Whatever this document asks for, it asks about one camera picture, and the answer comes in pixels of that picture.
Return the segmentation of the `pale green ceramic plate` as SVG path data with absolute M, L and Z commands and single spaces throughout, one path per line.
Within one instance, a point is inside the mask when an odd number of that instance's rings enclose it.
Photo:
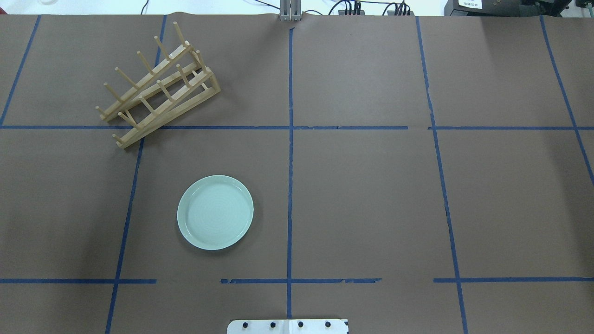
M 226 175 L 201 178 L 187 188 L 177 209 L 181 235 L 192 246 L 219 251 L 249 230 L 254 200 L 242 182 Z

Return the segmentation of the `wooden dish rack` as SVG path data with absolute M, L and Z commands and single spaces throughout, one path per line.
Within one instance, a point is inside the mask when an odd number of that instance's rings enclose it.
M 154 37 L 164 59 L 150 66 L 140 51 L 136 53 L 147 69 L 147 74 L 140 80 L 132 80 L 121 68 L 115 68 L 115 72 L 129 84 L 127 91 L 119 94 L 108 83 L 103 84 L 114 102 L 105 109 L 95 107 L 101 120 L 110 122 L 119 118 L 131 127 L 125 135 L 112 136 L 121 149 L 144 139 L 221 92 L 220 83 L 206 65 L 200 50 L 184 37 L 178 22 L 175 21 L 173 26 L 180 40 L 180 45 L 173 51 L 168 52 L 162 39 Z

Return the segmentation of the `white metal mounting plate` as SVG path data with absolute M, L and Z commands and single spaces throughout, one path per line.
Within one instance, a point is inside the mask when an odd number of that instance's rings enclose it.
M 227 334 L 348 334 L 344 319 L 263 319 L 235 320 Z

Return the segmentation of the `black device with label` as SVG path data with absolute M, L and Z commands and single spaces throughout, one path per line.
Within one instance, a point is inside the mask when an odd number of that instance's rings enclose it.
M 448 0 L 444 16 L 559 17 L 570 0 Z

